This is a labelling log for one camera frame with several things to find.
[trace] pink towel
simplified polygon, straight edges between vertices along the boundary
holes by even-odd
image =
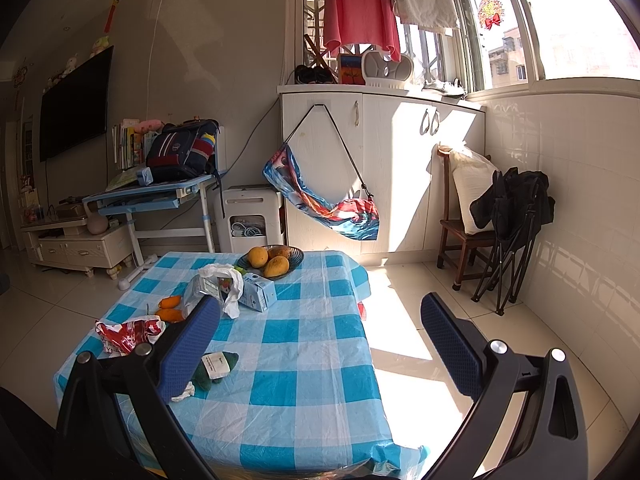
[[[324,0],[324,46],[375,44],[400,61],[400,38],[391,0]]]

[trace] black jacket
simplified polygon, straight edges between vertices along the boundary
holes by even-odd
[[[548,188],[548,176],[541,171],[518,173],[518,168],[511,168],[504,176],[494,171],[493,185],[471,203],[469,210],[481,229],[489,221],[494,222],[495,236],[503,249],[507,250],[515,239],[513,250],[517,250],[524,247],[529,237],[528,226],[519,229],[524,225],[530,205],[535,211],[532,237],[544,224],[554,221],[556,201],[547,195]]]

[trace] tag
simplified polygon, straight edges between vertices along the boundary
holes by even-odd
[[[222,352],[215,352],[215,354],[207,354],[202,356],[202,362],[207,369],[209,379],[221,379],[229,375],[231,368],[229,363],[226,362],[225,355]]]

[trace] blue checkered tablecloth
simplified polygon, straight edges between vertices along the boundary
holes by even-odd
[[[122,323],[184,292],[197,269],[233,264],[240,254],[169,253],[102,318]],[[367,271],[343,253],[305,253],[299,268],[276,282],[278,301],[265,313],[240,307],[226,316],[207,352],[236,352],[236,368],[209,393],[171,403],[203,458],[247,470],[326,472],[345,466],[419,478],[425,447],[396,445],[385,417],[358,302],[370,296]],[[89,333],[54,376],[58,404],[75,357],[103,358]],[[118,396],[144,465],[158,467],[129,397]]]

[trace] green plush toy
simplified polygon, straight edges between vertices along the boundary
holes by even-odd
[[[226,362],[229,365],[229,370],[233,370],[238,364],[239,355],[233,352],[222,352],[225,356]],[[198,363],[198,367],[193,374],[193,378],[191,382],[198,386],[201,390],[208,392],[211,389],[211,383],[220,384],[224,377],[220,377],[219,379],[209,379],[209,374],[207,373],[207,368],[205,367],[202,359]]]

